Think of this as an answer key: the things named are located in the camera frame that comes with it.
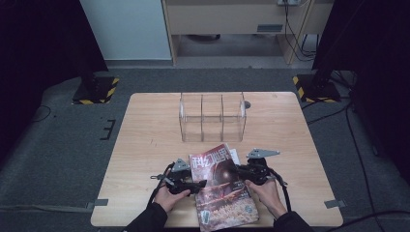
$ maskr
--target wall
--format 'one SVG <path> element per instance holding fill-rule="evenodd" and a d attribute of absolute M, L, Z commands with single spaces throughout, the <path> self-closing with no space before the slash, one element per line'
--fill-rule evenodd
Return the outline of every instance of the wall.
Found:
<path fill-rule="evenodd" d="M 160 0 L 80 0 L 105 60 L 171 60 Z"/>

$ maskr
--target wooden table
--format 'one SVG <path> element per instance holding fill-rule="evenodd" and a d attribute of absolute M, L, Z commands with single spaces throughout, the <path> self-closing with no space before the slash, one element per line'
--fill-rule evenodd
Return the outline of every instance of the wooden table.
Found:
<path fill-rule="evenodd" d="M 179 124 L 180 93 L 134 94 L 107 167 L 99 199 L 91 217 L 94 226 L 126 226 L 146 207 L 157 175 L 177 158 L 188 161 L 220 142 L 183 142 Z M 253 148 L 280 150 L 268 165 L 288 183 L 292 210 L 311 226 L 342 224 L 339 208 L 325 201 L 335 197 L 317 154 L 297 97 L 293 93 L 245 92 L 251 107 L 242 142 L 229 142 L 241 163 Z M 284 203 L 281 190 L 279 194 Z M 274 218 L 255 198 L 260 220 L 243 227 L 271 227 Z M 193 196 L 180 201 L 169 214 L 166 227 L 197 227 Z"/>

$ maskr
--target gray carpet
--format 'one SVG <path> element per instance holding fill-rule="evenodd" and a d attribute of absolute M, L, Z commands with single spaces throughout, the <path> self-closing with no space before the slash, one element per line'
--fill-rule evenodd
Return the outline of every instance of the gray carpet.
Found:
<path fill-rule="evenodd" d="M 132 93 L 291 91 L 291 77 L 309 70 L 273 69 L 133 69 L 111 70 L 119 76 L 107 104 L 73 105 L 71 97 L 80 80 L 75 78 L 49 88 L 33 118 L 0 172 L 0 206 L 53 205 L 85 207 L 99 194 L 103 176 Z M 347 90 L 337 86 L 343 96 Z M 342 109 L 349 103 L 316 103 L 304 109 L 308 122 Z M 301 107 L 308 105 L 301 102 Z M 370 192 L 377 212 L 410 211 L 410 187 L 399 177 L 389 158 L 376 157 L 357 115 L 348 110 L 359 144 Z M 115 120 L 108 140 L 104 128 Z M 336 199 L 344 200 L 344 221 L 371 213 L 364 174 L 350 135 L 344 111 L 309 125 Z M 91 213 L 1 211 L 1 231 L 119 231 L 95 228 Z M 379 218 L 385 231 L 409 231 L 404 215 Z M 326 231 L 329 228 L 314 228 Z M 374 218 L 338 231 L 381 231 Z"/>

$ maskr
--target magazine cover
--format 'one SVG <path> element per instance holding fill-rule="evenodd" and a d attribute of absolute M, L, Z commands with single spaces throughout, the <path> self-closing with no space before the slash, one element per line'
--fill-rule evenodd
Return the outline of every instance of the magazine cover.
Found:
<path fill-rule="evenodd" d="M 190 155 L 192 180 L 208 180 L 196 196 L 202 232 L 247 224 L 259 219 L 249 189 L 239 179 L 226 144 L 198 155 Z"/>

